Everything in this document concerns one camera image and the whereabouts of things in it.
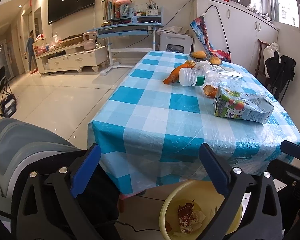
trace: bag strap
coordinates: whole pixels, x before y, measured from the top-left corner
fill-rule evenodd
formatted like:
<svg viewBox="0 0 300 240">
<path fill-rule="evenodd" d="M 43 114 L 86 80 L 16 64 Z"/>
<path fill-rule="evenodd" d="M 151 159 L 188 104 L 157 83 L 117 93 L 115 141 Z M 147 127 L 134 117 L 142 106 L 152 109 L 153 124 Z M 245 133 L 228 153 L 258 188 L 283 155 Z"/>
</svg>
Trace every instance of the bag strap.
<svg viewBox="0 0 300 240">
<path fill-rule="evenodd" d="M 225 35 L 225 38 L 226 38 L 227 50 L 228 50 L 228 53 L 231 54 L 230 49 L 229 49 L 229 45 L 228 45 L 228 41 L 227 41 L 226 32 L 225 32 L 225 29 L 224 29 L 223 24 L 222 24 L 222 21 L 221 21 L 221 17 L 220 17 L 220 13 L 219 13 L 218 7 L 215 6 L 215 5 L 210 5 L 209 8 L 202 14 L 202 16 L 204 16 L 204 15 L 206 14 L 206 12 L 207 12 L 211 7 L 215 7 L 215 8 L 217 9 L 218 16 L 219 16 L 219 19 L 220 19 L 220 22 L 221 22 L 221 26 L 222 26 L 222 30 L 223 30 L 223 34 Z"/>
</svg>

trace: bolt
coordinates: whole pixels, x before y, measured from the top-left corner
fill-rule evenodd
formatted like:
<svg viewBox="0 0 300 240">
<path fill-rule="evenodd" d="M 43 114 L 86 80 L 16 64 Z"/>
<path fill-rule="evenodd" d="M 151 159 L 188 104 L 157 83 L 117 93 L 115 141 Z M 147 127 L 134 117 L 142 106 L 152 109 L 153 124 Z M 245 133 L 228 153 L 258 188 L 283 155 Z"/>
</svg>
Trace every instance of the bolt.
<svg viewBox="0 0 300 240">
<path fill-rule="evenodd" d="M 68 169 L 66 167 L 62 167 L 62 168 L 59 169 L 59 172 L 61 174 L 66 173 L 67 171 L 68 171 Z"/>
<path fill-rule="evenodd" d="M 269 172 L 265 171 L 265 172 L 263 173 L 263 176 L 265 176 L 266 178 L 270 178 L 270 177 L 271 177 L 271 174 L 270 174 Z"/>
<path fill-rule="evenodd" d="M 233 168 L 233 172 L 235 174 L 240 174 L 242 172 L 242 170 L 240 168 L 238 168 L 238 167 L 235 167 L 235 168 Z"/>
<path fill-rule="evenodd" d="M 36 171 L 33 171 L 30 173 L 30 177 L 31 178 L 34 178 L 35 176 L 37 176 L 37 172 Z"/>
</svg>

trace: colorful bag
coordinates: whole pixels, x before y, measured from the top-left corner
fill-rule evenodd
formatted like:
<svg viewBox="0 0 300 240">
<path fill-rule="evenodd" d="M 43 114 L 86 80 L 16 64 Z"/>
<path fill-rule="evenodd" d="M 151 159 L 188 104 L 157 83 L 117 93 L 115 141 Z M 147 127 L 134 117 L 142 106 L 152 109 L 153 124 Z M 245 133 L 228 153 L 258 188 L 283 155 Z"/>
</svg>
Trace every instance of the colorful bag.
<svg viewBox="0 0 300 240">
<path fill-rule="evenodd" d="M 209 43 L 208 32 L 207 32 L 206 25 L 204 23 L 203 16 L 205 15 L 205 13 L 212 6 L 217 9 L 217 12 L 218 12 L 218 15 L 219 15 L 219 19 L 220 19 L 220 22 L 221 22 L 221 25 L 222 25 L 223 33 L 224 33 L 225 38 L 226 38 L 228 52 L 225 52 L 225 51 L 223 51 L 221 49 L 214 49 L 213 46 Z M 215 5 L 210 5 L 210 7 L 204 12 L 204 14 L 202 14 L 200 17 L 198 17 L 197 19 L 195 19 L 195 20 L 192 21 L 192 23 L 190 24 L 190 26 L 193 29 L 195 35 L 198 37 L 199 41 L 202 43 L 202 45 L 203 45 L 204 49 L 206 50 L 206 52 L 208 52 L 210 55 L 213 55 L 215 57 L 220 58 L 222 61 L 231 62 L 231 57 L 230 57 L 231 52 L 229 50 L 226 33 L 225 33 L 224 28 L 223 28 L 223 24 L 222 24 L 222 21 L 221 21 L 221 17 L 220 17 L 218 8 Z"/>
</svg>

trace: plastic table cover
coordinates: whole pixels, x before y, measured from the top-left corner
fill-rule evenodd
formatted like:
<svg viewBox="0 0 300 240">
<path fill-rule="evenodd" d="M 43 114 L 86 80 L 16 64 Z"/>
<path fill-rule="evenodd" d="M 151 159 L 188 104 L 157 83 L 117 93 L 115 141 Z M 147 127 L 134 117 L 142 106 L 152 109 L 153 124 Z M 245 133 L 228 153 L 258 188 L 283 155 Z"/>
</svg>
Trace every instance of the plastic table cover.
<svg viewBox="0 0 300 240">
<path fill-rule="evenodd" d="M 272 101 L 275 108 L 266 124 L 216 117 L 214 100 L 202 88 L 165 85 L 162 81 L 188 59 L 148 52 L 88 125 L 88 148 L 100 145 L 100 165 L 122 194 L 209 179 L 198 157 L 204 142 L 250 174 L 260 174 L 275 158 L 292 160 L 280 151 L 283 140 L 300 145 L 300 133 L 283 107 L 239 65 L 223 63 L 242 73 L 241 92 L 261 92 Z"/>
</svg>

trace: green label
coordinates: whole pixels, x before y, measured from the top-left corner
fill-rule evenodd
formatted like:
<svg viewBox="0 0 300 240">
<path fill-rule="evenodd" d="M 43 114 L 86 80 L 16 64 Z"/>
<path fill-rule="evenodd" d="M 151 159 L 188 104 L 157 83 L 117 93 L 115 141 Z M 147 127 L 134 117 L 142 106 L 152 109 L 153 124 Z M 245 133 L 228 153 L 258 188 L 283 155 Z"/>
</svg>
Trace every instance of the green label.
<svg viewBox="0 0 300 240">
<path fill-rule="evenodd" d="M 197 76 L 197 82 L 195 83 L 195 86 L 203 86 L 204 83 L 204 76 Z"/>
</svg>

